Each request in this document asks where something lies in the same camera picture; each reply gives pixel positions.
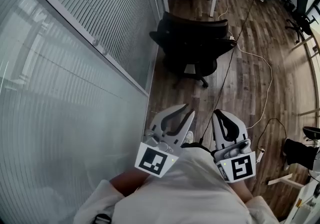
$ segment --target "wooden floor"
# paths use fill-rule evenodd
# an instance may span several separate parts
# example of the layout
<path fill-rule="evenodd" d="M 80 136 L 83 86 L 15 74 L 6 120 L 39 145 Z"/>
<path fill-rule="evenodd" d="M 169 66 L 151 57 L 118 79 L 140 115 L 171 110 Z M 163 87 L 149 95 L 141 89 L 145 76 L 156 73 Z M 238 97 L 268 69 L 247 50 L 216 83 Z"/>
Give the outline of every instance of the wooden floor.
<path fill-rule="evenodd" d="M 214 17 L 211 18 L 210 1 L 169 1 L 173 14 L 194 20 L 217 20 L 227 7 L 227 0 L 217 0 Z M 229 30 L 237 39 L 252 0 L 228 1 L 229 9 L 223 18 L 228 19 Z M 296 35 L 293 31 L 285 30 L 287 18 L 289 15 L 280 1 L 255 0 L 238 40 L 242 50 L 263 56 L 273 70 L 274 79 L 264 116 L 254 128 L 248 130 L 253 150 L 256 150 L 258 137 L 269 118 L 279 118 L 286 127 L 287 136 L 304 143 L 302 127 L 316 125 L 315 115 L 297 116 L 298 113 L 316 107 L 316 96 L 305 49 L 301 47 L 289 53 L 295 45 Z M 195 140 L 199 141 L 216 104 L 231 51 L 219 57 L 216 72 L 206 77 L 208 89 L 203 89 L 201 83 L 190 79 L 183 80 L 177 89 L 173 89 L 176 77 L 164 69 L 163 57 L 164 53 L 159 49 L 146 124 L 149 125 L 157 112 L 176 104 L 188 103 L 196 111 L 191 130 Z M 262 114 L 270 78 L 270 69 L 263 60 L 236 49 L 217 108 L 235 114 L 247 127 L 253 125 Z M 294 181 L 305 184 L 308 177 L 306 168 L 297 164 L 291 165 L 289 171 L 282 170 L 284 159 L 281 145 L 284 138 L 281 125 L 271 121 L 259 143 L 259 146 L 265 149 L 265 154 L 256 166 L 256 176 L 246 181 L 253 195 L 263 196 L 279 220 L 288 215 L 298 191 L 284 184 L 267 186 L 266 182 L 293 173 Z M 210 125 L 203 144 L 209 148 L 212 139 Z"/>

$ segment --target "black chair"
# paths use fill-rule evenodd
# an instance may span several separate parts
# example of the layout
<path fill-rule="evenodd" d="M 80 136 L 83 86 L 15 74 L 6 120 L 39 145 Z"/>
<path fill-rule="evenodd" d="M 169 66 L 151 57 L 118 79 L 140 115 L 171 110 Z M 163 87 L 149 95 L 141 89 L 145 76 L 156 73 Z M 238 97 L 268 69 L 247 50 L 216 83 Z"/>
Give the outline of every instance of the black chair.
<path fill-rule="evenodd" d="M 298 35 L 298 40 L 296 43 L 298 44 L 300 42 L 300 32 L 305 32 L 307 35 L 311 35 L 311 29 L 310 29 L 310 24 L 316 21 L 314 16 L 312 20 L 310 20 L 307 15 L 306 15 L 306 9 L 307 9 L 307 2 L 308 0 L 296 0 L 296 10 L 293 11 L 292 17 L 296 21 L 296 23 L 292 22 L 290 19 L 287 19 L 287 22 L 290 22 L 292 26 L 286 26 L 286 29 L 292 29 L 295 30 Z"/>
<path fill-rule="evenodd" d="M 217 69 L 217 58 L 237 45 L 227 39 L 228 20 L 202 22 L 191 21 L 165 12 L 157 31 L 150 37 L 163 48 L 165 67 L 178 76 L 201 80 Z M 195 74 L 185 73 L 187 64 L 193 64 Z"/>

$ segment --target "person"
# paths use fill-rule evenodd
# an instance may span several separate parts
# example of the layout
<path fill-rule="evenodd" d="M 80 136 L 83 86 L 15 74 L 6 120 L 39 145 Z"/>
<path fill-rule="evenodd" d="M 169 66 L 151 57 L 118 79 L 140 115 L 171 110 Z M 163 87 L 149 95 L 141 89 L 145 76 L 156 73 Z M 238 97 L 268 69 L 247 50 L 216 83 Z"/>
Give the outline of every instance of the person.
<path fill-rule="evenodd" d="M 74 224 L 278 224 L 244 181 L 227 184 L 210 151 L 189 131 L 177 162 L 162 177 L 138 169 L 100 182 Z"/>
<path fill-rule="evenodd" d="M 320 172 L 319 147 L 314 148 L 291 139 L 285 139 L 282 153 L 286 156 L 286 162 L 283 168 L 285 171 L 289 169 L 290 165 L 298 163 L 309 170 Z"/>

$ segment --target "chair backrest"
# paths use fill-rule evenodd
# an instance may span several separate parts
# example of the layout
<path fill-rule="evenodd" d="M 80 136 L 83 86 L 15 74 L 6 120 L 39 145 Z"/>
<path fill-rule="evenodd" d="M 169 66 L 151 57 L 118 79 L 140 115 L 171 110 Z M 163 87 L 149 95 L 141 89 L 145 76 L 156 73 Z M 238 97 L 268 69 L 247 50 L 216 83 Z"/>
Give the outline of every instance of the chair backrest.
<path fill-rule="evenodd" d="M 296 0 L 296 10 L 295 12 L 299 15 L 304 15 L 307 9 L 308 0 Z"/>
<path fill-rule="evenodd" d="M 194 63 L 217 59 L 232 49 L 237 42 L 226 39 L 227 32 L 228 20 L 192 21 L 166 12 L 150 37 L 167 56 Z"/>

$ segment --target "black office chair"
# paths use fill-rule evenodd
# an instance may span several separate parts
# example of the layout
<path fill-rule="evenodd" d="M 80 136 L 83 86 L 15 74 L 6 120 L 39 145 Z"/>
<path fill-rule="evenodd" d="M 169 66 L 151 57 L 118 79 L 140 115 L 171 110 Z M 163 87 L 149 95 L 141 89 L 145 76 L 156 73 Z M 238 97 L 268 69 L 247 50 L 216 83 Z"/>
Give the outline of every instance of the black office chair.
<path fill-rule="evenodd" d="M 184 78 L 201 80 L 217 69 L 217 58 L 237 45 L 227 39 L 228 20 L 201 22 L 182 19 L 165 12 L 157 31 L 150 37 L 163 48 L 165 67 L 176 74 L 178 82 Z M 185 73 L 187 64 L 193 64 L 195 74 Z"/>
<path fill-rule="evenodd" d="M 311 35 L 311 29 L 310 24 L 316 21 L 314 16 L 312 20 L 310 20 L 306 15 L 306 9 L 307 9 L 307 2 L 308 0 L 296 0 L 296 10 L 292 13 L 292 17 L 296 21 L 296 23 L 292 22 L 290 19 L 287 19 L 287 22 L 290 22 L 293 26 L 286 26 L 286 29 L 292 29 L 295 30 L 298 35 L 298 40 L 296 43 L 298 44 L 300 42 L 300 32 L 305 32 L 307 35 Z"/>

